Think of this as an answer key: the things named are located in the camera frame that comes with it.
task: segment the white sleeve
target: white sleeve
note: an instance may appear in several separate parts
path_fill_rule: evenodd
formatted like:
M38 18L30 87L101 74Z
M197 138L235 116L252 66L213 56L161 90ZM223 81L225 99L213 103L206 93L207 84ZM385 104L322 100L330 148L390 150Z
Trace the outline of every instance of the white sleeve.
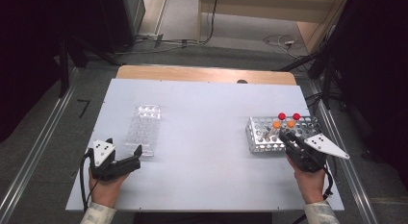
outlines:
M326 201L305 205L304 210L309 224L340 223Z
M115 209L91 202L81 224L110 224L115 213Z

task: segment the transparent container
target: transparent container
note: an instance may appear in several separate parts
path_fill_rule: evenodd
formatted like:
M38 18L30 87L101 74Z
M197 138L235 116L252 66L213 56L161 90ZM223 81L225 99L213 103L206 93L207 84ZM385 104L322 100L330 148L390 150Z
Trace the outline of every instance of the transparent container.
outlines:
M157 105L136 107L125 142L131 155L141 145L142 156L154 156L161 118L160 107Z

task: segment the white tabletop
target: white tabletop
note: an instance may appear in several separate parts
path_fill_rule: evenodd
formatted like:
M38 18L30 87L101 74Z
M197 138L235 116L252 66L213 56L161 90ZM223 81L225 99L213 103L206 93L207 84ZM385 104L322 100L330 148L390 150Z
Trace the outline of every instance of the white tabletop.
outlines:
M141 169L126 179L116 204L118 210L303 209L285 155L252 155L245 135L250 116L275 116L280 112L308 116L300 87L113 79L89 146L95 139L112 137L116 159L129 157L124 146L127 131L135 107L143 104L160 105L162 110L155 156L142 158ZM336 185L332 190L334 195L328 201L333 210L341 211L344 206ZM66 209L83 209L78 176Z

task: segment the human hand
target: human hand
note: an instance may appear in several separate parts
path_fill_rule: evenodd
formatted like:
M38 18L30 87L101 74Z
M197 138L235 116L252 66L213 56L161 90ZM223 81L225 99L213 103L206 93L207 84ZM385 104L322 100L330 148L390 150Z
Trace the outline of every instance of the human hand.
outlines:
M92 177L92 172L89 170L89 189L93 188L91 193L92 202L114 208L119 197L120 187L128 176L129 174L126 174L109 182L99 181L97 183L97 180Z
M323 201L324 170L321 169L316 173L304 172L295 165L289 156L286 156L286 158L294 169L294 177L305 203L311 204Z

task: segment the metal rail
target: metal rail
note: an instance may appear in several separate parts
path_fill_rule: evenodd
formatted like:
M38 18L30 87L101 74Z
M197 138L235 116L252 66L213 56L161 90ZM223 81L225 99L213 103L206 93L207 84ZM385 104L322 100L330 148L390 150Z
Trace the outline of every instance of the metal rail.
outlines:
M76 86L78 77L79 71L75 67L70 76L71 86L68 88L65 96L57 101L30 153L6 192L6 196L4 197L0 206L0 223L7 223L12 216L15 206L24 192L25 187L28 185L28 182L36 169L42 153L47 146L48 140L52 136L58 122L60 121L65 107L68 104L72 92Z
M320 86L316 81L311 81L313 93L321 92ZM343 143L342 137L339 130L334 122L334 118L331 111L328 111L324 105L319 102L319 111L323 117L324 123L327 127L331 140L336 143L340 148L347 152L347 149ZM351 192L353 194L356 205L360 211L361 217L364 223L367 224L377 224L378 219L374 213L371 206L370 199L366 194L363 184L358 176L357 171L354 168L353 162L351 160L339 159L344 170L345 177L350 186Z

